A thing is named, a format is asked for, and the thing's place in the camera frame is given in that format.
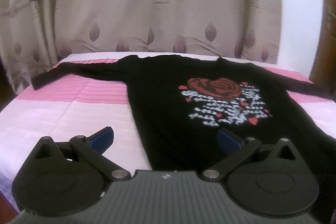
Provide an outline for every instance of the red heart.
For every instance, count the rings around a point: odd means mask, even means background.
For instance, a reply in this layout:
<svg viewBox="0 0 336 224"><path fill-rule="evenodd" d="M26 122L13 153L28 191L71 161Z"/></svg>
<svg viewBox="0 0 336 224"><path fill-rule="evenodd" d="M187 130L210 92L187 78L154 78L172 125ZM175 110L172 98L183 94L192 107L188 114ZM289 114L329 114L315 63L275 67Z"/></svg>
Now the red heart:
<svg viewBox="0 0 336 224"><path fill-rule="evenodd" d="M251 124L256 125L256 124L258 123L258 119L257 119L256 117L252 117L252 118L249 118L249 122L250 122Z"/></svg>

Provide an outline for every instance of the wall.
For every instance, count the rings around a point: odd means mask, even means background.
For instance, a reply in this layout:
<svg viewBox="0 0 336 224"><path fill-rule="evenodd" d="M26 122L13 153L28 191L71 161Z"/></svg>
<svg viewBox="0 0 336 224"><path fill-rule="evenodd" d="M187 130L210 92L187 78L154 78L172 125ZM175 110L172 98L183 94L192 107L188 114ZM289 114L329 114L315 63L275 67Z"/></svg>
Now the wall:
<svg viewBox="0 0 336 224"><path fill-rule="evenodd" d="M320 37L323 0L282 0L278 64L309 77Z"/></svg>

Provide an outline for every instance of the black long-sleeve shirt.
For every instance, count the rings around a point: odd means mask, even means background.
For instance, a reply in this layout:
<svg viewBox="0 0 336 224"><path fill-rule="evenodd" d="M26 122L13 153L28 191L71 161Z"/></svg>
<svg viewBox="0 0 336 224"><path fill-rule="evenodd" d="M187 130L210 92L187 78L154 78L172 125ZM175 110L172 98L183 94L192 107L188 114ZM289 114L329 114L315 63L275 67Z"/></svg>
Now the black long-sleeve shirt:
<svg viewBox="0 0 336 224"><path fill-rule="evenodd" d="M202 171L219 162L226 157L217 141L220 127L264 144L288 138L319 181L314 216L330 219L336 208L336 141L287 93L326 98L316 85L222 58L131 55L116 63L61 63L35 77L33 87L70 73L127 84L132 114L153 170Z"/></svg>

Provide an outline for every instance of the graphic print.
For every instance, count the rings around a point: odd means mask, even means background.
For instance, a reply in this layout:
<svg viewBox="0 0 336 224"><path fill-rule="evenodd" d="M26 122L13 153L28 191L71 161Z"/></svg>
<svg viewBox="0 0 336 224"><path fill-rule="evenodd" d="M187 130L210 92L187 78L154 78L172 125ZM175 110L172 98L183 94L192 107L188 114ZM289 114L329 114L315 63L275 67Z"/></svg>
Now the graphic print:
<svg viewBox="0 0 336 224"><path fill-rule="evenodd" d="M188 86L178 88L187 102L194 101L199 105L189 117L202 119L208 126L219 127L223 122L256 125L260 119L272 117L259 90L246 82L238 85L226 78L191 78Z"/></svg>

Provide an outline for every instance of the wooden door frame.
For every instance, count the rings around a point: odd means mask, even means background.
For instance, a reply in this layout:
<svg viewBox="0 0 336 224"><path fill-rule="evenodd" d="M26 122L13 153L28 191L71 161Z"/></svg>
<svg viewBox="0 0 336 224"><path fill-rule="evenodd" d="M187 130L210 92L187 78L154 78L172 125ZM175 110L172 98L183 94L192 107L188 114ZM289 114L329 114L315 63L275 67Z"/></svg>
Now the wooden door frame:
<svg viewBox="0 0 336 224"><path fill-rule="evenodd" d="M320 41L310 80L336 95L336 0L323 0Z"/></svg>

